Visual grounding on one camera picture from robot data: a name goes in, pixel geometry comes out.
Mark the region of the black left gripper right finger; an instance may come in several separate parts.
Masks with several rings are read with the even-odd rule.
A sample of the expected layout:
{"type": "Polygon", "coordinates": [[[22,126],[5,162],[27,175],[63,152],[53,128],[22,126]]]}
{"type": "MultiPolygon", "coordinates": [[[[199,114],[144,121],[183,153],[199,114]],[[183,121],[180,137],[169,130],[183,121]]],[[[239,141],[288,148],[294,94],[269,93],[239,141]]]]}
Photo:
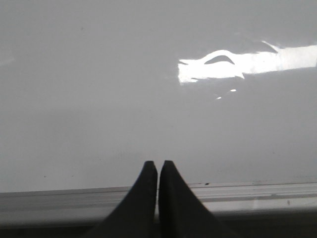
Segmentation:
{"type": "Polygon", "coordinates": [[[158,195],[163,238],[239,237],[199,201],[172,161],[163,164],[158,195]]]}

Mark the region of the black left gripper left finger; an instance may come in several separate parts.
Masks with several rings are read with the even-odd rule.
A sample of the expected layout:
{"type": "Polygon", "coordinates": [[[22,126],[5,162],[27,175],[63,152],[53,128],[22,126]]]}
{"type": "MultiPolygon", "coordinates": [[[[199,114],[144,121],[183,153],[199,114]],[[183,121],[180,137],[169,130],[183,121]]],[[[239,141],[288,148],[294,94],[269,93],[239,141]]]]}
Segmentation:
{"type": "Polygon", "coordinates": [[[157,197],[158,173],[153,161],[146,161],[124,199],[85,238],[151,238],[157,197]]]}

